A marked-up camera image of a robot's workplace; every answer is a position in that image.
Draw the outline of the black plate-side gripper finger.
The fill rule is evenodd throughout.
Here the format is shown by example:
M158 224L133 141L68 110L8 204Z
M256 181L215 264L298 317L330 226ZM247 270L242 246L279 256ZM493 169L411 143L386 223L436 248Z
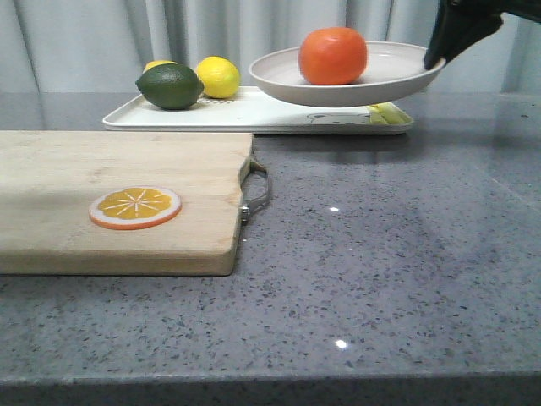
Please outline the black plate-side gripper finger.
M475 43L493 35L503 24L501 1L439 1L438 12L424 55L424 68L446 63Z

